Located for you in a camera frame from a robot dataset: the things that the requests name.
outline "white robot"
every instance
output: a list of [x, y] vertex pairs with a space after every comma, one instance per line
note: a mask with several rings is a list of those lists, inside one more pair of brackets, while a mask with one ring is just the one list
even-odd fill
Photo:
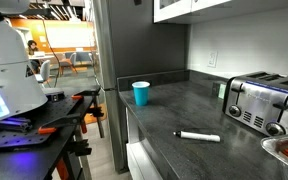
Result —
[[[29, 3], [29, 0], [0, 0], [0, 13], [23, 13]], [[0, 16], [0, 120], [47, 102], [29, 67], [20, 35]]]

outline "blue cup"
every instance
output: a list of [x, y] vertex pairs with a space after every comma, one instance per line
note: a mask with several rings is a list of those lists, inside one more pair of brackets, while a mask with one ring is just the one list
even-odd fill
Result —
[[138, 106], [145, 106], [148, 100], [148, 87], [150, 83], [139, 81], [132, 84], [134, 89], [135, 102]]

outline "stainless steel refrigerator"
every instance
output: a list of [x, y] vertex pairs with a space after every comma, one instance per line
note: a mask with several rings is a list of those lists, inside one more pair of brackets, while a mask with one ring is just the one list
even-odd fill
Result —
[[94, 70], [108, 112], [115, 170], [128, 170], [125, 107], [117, 78], [185, 69], [187, 26], [153, 24], [153, 0], [90, 0], [99, 60]]

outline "kitchen counter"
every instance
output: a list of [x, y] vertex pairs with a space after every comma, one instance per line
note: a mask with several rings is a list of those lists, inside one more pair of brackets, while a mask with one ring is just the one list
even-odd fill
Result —
[[[120, 97], [173, 171], [171, 179], [281, 179], [278, 161], [261, 147], [265, 135], [222, 113], [223, 100], [210, 89], [190, 81], [151, 87], [143, 107], [135, 105], [133, 91]], [[179, 130], [216, 134], [221, 142], [181, 139], [173, 135]], [[165, 169], [154, 164], [160, 173]]]

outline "white cabinet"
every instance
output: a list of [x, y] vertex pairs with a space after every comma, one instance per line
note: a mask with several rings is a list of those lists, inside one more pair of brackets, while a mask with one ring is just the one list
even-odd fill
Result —
[[204, 21], [287, 8], [288, 0], [154, 0], [154, 22], [194, 24]]
[[154, 0], [154, 22], [191, 12], [192, 0]]
[[209, 8], [218, 4], [222, 4], [231, 0], [192, 0], [191, 12]]
[[126, 108], [128, 143], [126, 144], [127, 161], [133, 180], [162, 180], [153, 161], [142, 145], [145, 140], [140, 133], [136, 119]]

